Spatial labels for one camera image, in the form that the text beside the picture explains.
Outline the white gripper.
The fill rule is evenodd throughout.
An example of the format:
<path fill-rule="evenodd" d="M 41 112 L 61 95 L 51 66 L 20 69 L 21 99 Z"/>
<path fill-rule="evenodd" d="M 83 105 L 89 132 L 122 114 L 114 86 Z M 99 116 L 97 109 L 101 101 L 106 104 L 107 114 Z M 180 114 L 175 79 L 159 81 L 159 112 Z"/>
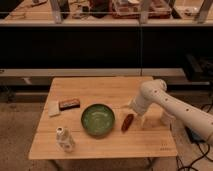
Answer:
<path fill-rule="evenodd" d="M 144 129 L 144 124 L 146 121 L 146 116 L 144 115 L 149 107 L 149 102 L 145 100 L 144 98 L 134 98 L 131 103 L 130 107 L 138 114 L 141 116 L 140 118 L 140 126 L 141 129 Z"/>

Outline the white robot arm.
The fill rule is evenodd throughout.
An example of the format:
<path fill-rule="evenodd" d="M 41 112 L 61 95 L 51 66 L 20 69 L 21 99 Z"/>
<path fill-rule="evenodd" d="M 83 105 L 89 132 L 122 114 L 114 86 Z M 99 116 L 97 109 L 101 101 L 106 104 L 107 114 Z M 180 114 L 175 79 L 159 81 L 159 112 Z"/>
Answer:
<path fill-rule="evenodd" d="M 149 106 L 156 103 L 213 146 L 213 115 L 170 96 L 166 90 L 167 85 L 162 79 L 144 82 L 130 106 L 139 116 L 143 116 Z"/>

